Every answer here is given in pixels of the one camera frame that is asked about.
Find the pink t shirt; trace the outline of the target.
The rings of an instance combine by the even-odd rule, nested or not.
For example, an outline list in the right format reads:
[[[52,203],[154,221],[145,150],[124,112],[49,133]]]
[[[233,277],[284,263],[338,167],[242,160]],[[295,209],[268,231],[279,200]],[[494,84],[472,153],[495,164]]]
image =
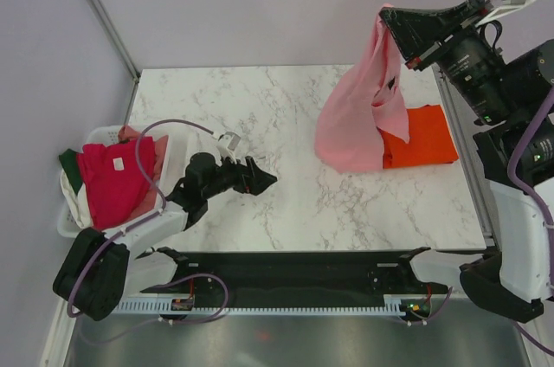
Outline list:
[[[318,117],[314,150],[321,162],[340,173],[380,171],[382,133],[409,142],[401,66],[394,38],[376,16],[361,59],[341,77]]]

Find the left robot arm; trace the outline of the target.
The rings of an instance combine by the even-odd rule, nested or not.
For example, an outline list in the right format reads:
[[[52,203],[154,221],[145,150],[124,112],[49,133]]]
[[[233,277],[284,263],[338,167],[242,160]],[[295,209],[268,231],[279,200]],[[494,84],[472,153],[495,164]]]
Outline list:
[[[152,287],[183,291],[190,271],[180,253],[157,244],[184,232],[208,211],[210,198],[227,190],[258,196],[277,182],[254,159],[217,160],[207,152],[193,155],[160,209],[120,228],[82,230],[53,282],[53,291],[67,303],[67,315],[106,318],[121,299]]]

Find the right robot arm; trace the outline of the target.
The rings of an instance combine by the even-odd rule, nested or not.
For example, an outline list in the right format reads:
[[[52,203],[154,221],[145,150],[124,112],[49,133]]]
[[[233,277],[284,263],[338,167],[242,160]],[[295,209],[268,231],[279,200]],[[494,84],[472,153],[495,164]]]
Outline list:
[[[529,322],[553,297],[553,43],[505,62],[486,39],[493,8],[466,0],[444,10],[379,13],[409,69],[436,65],[475,113],[473,141],[499,213],[495,254],[412,252],[398,286],[462,290],[479,308]]]

